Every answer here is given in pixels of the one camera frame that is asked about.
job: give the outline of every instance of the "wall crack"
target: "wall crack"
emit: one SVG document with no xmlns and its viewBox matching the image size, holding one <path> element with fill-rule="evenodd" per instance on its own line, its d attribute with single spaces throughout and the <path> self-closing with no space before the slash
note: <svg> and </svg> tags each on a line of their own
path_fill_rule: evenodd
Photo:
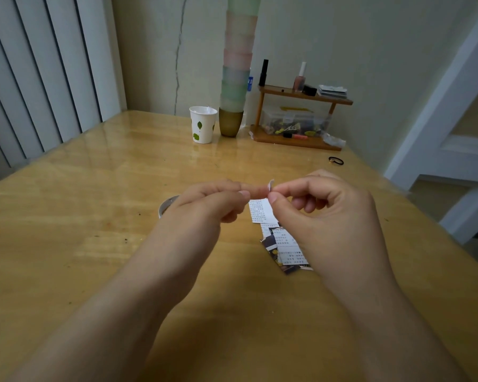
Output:
<svg viewBox="0 0 478 382">
<path fill-rule="evenodd" d="M 186 3 L 187 0 L 184 0 L 182 3 L 182 11 L 180 14 L 180 28 L 179 28 L 179 44 L 177 45 L 177 50 L 175 51 L 175 80 L 177 82 L 177 87 L 175 88 L 175 104 L 174 104 L 174 115 L 176 115 L 177 112 L 177 98 L 179 97 L 179 49 L 180 45 L 182 43 L 182 25 L 184 24 L 184 13 L 186 11 Z"/>
</svg>

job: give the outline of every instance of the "white wall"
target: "white wall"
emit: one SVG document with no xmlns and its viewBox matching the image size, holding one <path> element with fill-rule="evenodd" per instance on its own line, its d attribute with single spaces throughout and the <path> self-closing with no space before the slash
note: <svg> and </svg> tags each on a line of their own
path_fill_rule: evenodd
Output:
<svg viewBox="0 0 478 382">
<path fill-rule="evenodd" d="M 173 114 L 184 0 L 113 0 L 127 104 Z M 177 115 L 219 106 L 227 0 L 187 0 L 178 59 Z M 335 111 L 332 133 L 383 169 L 478 14 L 478 0 L 262 0 L 252 75 L 267 83 L 343 85 L 352 107 Z M 254 121 L 258 92 L 248 98 Z M 266 104 L 302 101 L 266 97 Z M 325 104 L 310 108 L 326 111 Z"/>
</svg>

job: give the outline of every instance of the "paper cup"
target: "paper cup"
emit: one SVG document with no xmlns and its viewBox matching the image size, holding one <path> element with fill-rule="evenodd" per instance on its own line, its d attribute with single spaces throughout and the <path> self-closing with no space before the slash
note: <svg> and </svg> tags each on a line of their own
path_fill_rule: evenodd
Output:
<svg viewBox="0 0 478 382">
<path fill-rule="evenodd" d="M 212 107 L 193 106 L 190 107 L 191 128 L 193 130 L 193 141 L 198 144 L 210 144 L 212 132 L 216 122 L 217 110 Z"/>
</svg>

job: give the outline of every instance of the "nail polish bottle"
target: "nail polish bottle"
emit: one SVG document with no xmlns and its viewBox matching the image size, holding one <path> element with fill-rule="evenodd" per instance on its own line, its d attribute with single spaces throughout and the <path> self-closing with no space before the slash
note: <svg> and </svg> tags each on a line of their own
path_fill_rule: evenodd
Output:
<svg viewBox="0 0 478 382">
<path fill-rule="evenodd" d="M 301 92 L 304 87 L 304 83 L 306 82 L 306 78 L 304 76 L 304 72 L 306 70 L 306 62 L 301 63 L 301 70 L 299 70 L 299 76 L 296 76 L 294 80 L 294 86 L 292 90 L 295 92 Z"/>
</svg>

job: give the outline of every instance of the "plastic storage box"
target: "plastic storage box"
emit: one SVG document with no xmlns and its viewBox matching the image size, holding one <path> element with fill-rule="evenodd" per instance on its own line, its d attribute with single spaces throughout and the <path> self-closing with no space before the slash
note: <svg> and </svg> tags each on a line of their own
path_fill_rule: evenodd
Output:
<svg viewBox="0 0 478 382">
<path fill-rule="evenodd" d="M 304 108 L 264 106 L 261 127 L 270 135 L 283 133 L 321 136 L 326 130 L 325 119 Z"/>
</svg>

